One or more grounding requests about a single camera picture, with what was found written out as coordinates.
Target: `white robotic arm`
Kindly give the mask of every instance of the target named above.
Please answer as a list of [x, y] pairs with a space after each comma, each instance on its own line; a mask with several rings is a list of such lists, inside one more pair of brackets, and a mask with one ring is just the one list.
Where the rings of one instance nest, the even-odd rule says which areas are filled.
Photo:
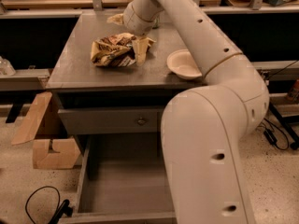
[[193, 0], [134, 0], [125, 26], [146, 35], [165, 10], [208, 86], [177, 95], [163, 115], [164, 160], [178, 224], [255, 223], [238, 141], [268, 109], [268, 90], [242, 51]]

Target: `white bowl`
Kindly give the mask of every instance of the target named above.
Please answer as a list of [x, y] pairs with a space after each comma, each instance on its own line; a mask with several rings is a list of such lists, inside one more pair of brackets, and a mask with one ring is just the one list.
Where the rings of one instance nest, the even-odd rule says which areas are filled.
[[180, 49], [171, 53], [167, 57], [167, 66], [173, 73], [183, 79], [195, 79], [202, 75], [187, 49]]

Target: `drawer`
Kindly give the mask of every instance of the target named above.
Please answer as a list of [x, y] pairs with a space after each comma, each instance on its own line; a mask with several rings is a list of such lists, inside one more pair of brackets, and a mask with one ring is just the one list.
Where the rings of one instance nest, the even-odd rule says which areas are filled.
[[90, 136], [77, 203], [60, 223], [175, 224], [157, 133]]
[[68, 134], [143, 133], [160, 130], [164, 108], [112, 107], [60, 109]]

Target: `floor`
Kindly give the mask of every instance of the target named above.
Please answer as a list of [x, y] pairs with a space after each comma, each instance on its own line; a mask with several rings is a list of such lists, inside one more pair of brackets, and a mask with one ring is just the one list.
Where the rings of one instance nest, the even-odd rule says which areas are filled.
[[[289, 114], [299, 111], [297, 106], [279, 109]], [[54, 186], [61, 201], [68, 199], [71, 206], [75, 205], [80, 166], [72, 170], [33, 169], [32, 142], [10, 144], [26, 110], [14, 123], [5, 124], [8, 110], [9, 106], [0, 107], [0, 220], [7, 224], [32, 223], [25, 212], [26, 201], [44, 186]], [[278, 125], [271, 115], [267, 117]], [[275, 135], [278, 144], [284, 146], [284, 136], [279, 131]], [[239, 148], [257, 224], [299, 223], [299, 150], [281, 151], [270, 146], [262, 127], [242, 138]], [[28, 212], [35, 223], [48, 223], [57, 199], [54, 189], [42, 189], [30, 200]]]

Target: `plastic container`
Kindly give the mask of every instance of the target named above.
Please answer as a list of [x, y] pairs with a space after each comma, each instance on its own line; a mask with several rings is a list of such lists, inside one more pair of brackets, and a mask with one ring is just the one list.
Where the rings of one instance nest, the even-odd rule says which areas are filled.
[[0, 56], [0, 77], [10, 77], [14, 74], [16, 74], [16, 71], [11, 63]]

